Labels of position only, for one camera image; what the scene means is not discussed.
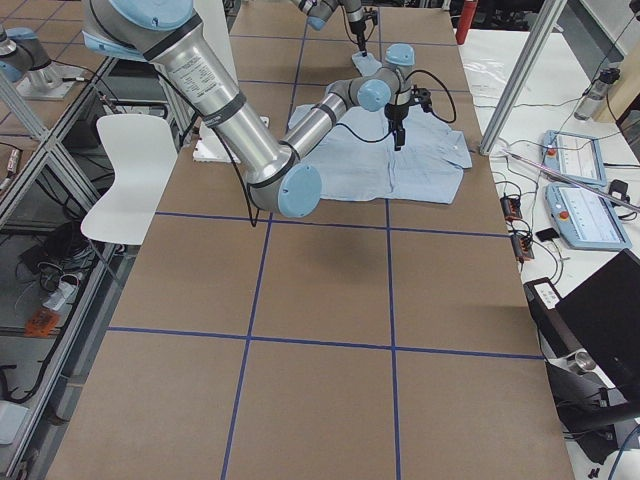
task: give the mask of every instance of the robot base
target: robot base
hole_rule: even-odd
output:
[[[78,67],[68,67],[66,65],[56,65],[56,71],[62,78],[75,78],[82,76],[84,70]],[[62,82],[62,85],[56,88],[52,88],[49,91],[37,90],[31,85],[29,78],[25,77],[18,84],[18,93],[26,100],[64,100],[69,91],[73,88],[76,82]]]

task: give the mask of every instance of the label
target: label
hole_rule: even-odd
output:
[[[538,283],[533,287],[549,310],[556,308],[556,303],[558,303],[560,299],[556,295],[556,292],[553,291],[553,288],[551,288],[551,285],[548,283]]]
[[[178,88],[193,103],[220,88],[216,76],[202,57],[191,57],[185,64],[169,72]]]

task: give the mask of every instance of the cardboard table surface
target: cardboard table surface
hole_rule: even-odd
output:
[[[477,142],[448,15],[379,11],[371,50],[416,44]],[[238,77],[277,136],[357,75],[341,24],[243,5]],[[449,206],[323,201],[252,228],[231,167],[192,149],[49,479],[573,478],[486,159]]]

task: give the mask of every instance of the metal frame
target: metal frame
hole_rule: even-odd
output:
[[[111,260],[113,257],[115,248],[115,245],[108,245],[106,247],[104,255],[108,260]],[[49,397],[53,391],[53,387],[58,381],[64,362],[71,351],[71,347],[73,346],[76,336],[83,325],[91,307],[91,303],[93,302],[93,298],[98,291],[100,283],[102,282],[106,272],[107,269],[105,266],[102,263],[98,263],[92,274],[89,276],[86,288],[84,292],[82,292],[82,297],[80,298],[75,310],[70,315],[70,318],[67,320],[67,330],[65,335],[62,337],[58,347],[56,348],[56,351],[51,358],[51,362],[45,371],[38,393],[34,397],[35,404],[29,409],[27,420],[23,422],[18,434],[16,435],[16,438],[19,440],[16,440],[14,443],[3,449],[4,452],[8,452],[9,461],[7,462],[7,466],[3,466],[2,470],[0,470],[1,474],[11,477],[15,473],[27,445],[35,432],[35,428],[38,425],[38,422],[40,422],[41,414],[49,401]]]
[[[88,210],[97,201],[97,191],[74,158],[69,154],[64,145],[62,145],[61,139],[69,133],[74,122],[87,106],[87,103],[93,100],[96,84],[101,82],[102,77],[111,71],[116,61],[114,58],[108,58],[103,62],[91,82],[85,86],[78,97],[67,107],[60,117],[60,120],[51,130],[46,129],[42,121],[22,97],[20,97],[18,91],[6,77],[0,75],[0,99],[2,99],[20,121],[23,122],[25,128],[29,130],[31,135],[37,140],[40,140],[39,146],[33,152],[31,158],[25,162],[22,171],[16,176],[14,183],[9,190],[0,197],[0,227],[7,222],[17,204],[24,197],[45,164],[53,168],[60,179],[66,182],[65,185],[68,186],[71,194],[78,200],[83,208]],[[33,120],[31,126],[27,124],[25,120]]]
[[[544,2],[540,15],[538,15],[538,19],[531,29],[531,33],[529,33],[527,42],[522,48],[522,52],[520,52],[509,81],[504,87],[504,92],[502,92],[498,105],[484,132],[480,142],[481,155],[488,155],[498,140],[500,132],[502,132],[504,125],[507,123],[511,110],[518,96],[520,96],[520,92],[566,3],[567,0],[546,0]]]
[[[47,138],[49,134],[47,127],[4,75],[0,75],[0,98],[5,101],[9,109],[34,138],[38,140]]]

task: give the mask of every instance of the water bottle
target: water bottle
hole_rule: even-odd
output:
[[[605,68],[600,72],[598,79],[591,84],[582,95],[582,100],[573,114],[578,120],[588,120],[598,110],[600,104],[607,96],[607,92],[620,78],[620,69]]]

